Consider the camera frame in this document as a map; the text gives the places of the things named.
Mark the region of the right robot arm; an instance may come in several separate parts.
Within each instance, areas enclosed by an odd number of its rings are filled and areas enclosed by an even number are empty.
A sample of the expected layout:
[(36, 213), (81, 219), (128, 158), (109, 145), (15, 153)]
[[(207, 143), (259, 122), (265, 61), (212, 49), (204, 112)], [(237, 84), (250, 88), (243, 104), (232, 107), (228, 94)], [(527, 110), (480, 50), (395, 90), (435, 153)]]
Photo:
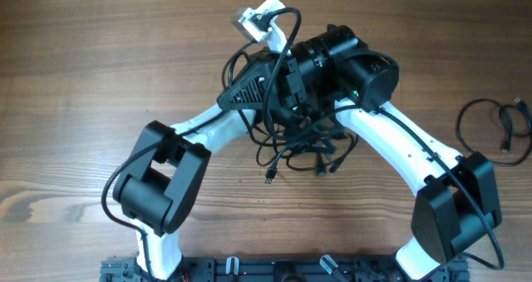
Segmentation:
[(502, 215), (492, 164), (435, 140), (392, 105), (399, 67), (349, 27), (329, 26), (294, 43), (274, 26), (243, 25), (268, 48), (250, 56), (219, 97), (225, 111), (255, 110), (283, 155), (349, 129), (403, 178), (415, 198), (412, 237), (396, 260), (410, 280), (423, 280), (492, 237)]

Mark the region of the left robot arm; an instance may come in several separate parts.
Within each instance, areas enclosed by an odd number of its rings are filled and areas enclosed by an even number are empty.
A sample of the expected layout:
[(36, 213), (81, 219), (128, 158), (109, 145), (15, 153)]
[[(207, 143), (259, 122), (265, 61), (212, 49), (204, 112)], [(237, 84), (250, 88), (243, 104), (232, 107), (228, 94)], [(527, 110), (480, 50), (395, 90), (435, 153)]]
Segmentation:
[(111, 175), (107, 190), (120, 204), (139, 244), (135, 262), (145, 277), (167, 281), (183, 260), (179, 228), (199, 194), (210, 157), (247, 134), (257, 112), (224, 111), (213, 105), (188, 121), (152, 121), (128, 159)]

